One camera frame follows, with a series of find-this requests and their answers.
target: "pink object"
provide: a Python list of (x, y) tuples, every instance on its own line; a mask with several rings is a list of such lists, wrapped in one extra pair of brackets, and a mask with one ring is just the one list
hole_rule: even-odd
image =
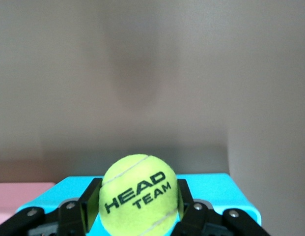
[(15, 214), (18, 207), (32, 201), (54, 183), (0, 183), (0, 224)]

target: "screw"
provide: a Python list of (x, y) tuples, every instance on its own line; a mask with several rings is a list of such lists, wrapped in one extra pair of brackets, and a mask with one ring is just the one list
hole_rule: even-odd
[(195, 203), (195, 204), (194, 204), (194, 208), (195, 208), (196, 210), (201, 210), (201, 209), (202, 209), (202, 205), (201, 205), (200, 203)]
[(71, 202), (71, 203), (69, 203), (69, 204), (66, 205), (66, 208), (67, 208), (67, 209), (71, 209), (71, 208), (73, 208), (75, 205), (76, 205), (76, 204), (75, 204), (74, 202)]
[(36, 209), (33, 208), (32, 210), (28, 211), (27, 216), (33, 216), (33, 215), (35, 215), (37, 212), (38, 212), (38, 211), (37, 211)]
[(205, 200), (202, 200), (202, 199), (194, 199), (194, 202), (195, 203), (202, 203), (202, 204), (204, 204), (209, 210), (213, 209), (212, 204), (210, 202), (208, 202), (208, 201), (205, 201)]
[(237, 218), (240, 216), (239, 213), (235, 210), (229, 211), (229, 215), (232, 216), (233, 218)]

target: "gray wall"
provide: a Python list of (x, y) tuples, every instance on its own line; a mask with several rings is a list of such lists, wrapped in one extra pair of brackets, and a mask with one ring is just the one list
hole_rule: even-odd
[(141, 151), (305, 235), (305, 0), (0, 1), (0, 181)]

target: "tennis ball seam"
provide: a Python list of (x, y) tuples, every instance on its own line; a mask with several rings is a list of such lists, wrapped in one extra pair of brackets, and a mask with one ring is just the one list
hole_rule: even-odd
[(174, 208), (173, 210), (169, 211), (164, 217), (162, 217), (160, 220), (154, 222), (150, 228), (148, 228), (147, 230), (145, 230), (144, 232), (142, 232), (141, 234), (139, 234), (138, 236), (144, 236), (145, 234), (147, 234), (148, 232), (152, 231), (155, 227), (157, 227), (158, 225), (162, 224), (163, 221), (165, 221), (168, 217), (170, 217), (171, 215), (175, 214), (177, 212), (177, 207)]
[(102, 183), (102, 187), (114, 180), (116, 180), (117, 178), (123, 176), (124, 174), (126, 174), (129, 170), (131, 170), (132, 168), (134, 168), (135, 166), (137, 166), (138, 164), (140, 164), (142, 161), (146, 160), (147, 158), (149, 158), (151, 155), (146, 155), (143, 159), (139, 160), (138, 162), (136, 162), (134, 165), (130, 166), (129, 168), (127, 168), (126, 170), (124, 170), (123, 172), (119, 173), (118, 175), (115, 175), (113, 178), (110, 178), (109, 180), (105, 181), (104, 183)]

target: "yellow tennis ball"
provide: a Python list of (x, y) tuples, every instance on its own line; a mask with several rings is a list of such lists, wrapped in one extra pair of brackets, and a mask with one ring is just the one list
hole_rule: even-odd
[(162, 236), (176, 219), (177, 205), (176, 175), (155, 156), (126, 156), (104, 175), (99, 212), (112, 236)]

